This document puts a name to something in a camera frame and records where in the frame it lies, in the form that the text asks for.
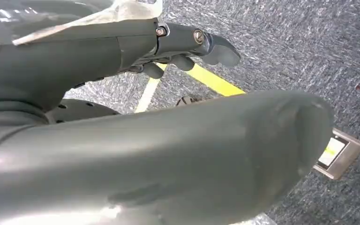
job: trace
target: plastic bag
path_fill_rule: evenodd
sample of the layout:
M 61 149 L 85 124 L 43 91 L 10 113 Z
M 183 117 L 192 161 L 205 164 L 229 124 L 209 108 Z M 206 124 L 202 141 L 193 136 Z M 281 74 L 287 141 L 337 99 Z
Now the plastic bag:
M 162 9 L 163 0 L 0 0 L 0 36 L 10 34 L 10 43 L 0 45 L 26 44 L 74 26 L 151 19 Z

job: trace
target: prosthetic hand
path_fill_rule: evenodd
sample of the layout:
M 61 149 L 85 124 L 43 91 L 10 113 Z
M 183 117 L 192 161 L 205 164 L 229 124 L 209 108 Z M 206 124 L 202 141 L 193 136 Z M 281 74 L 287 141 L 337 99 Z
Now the prosthetic hand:
M 65 91 L 190 56 L 233 66 L 225 39 L 156 19 L 76 26 L 0 45 L 0 224 L 226 225 L 309 173 L 331 135 L 319 97 L 267 91 L 49 124 Z

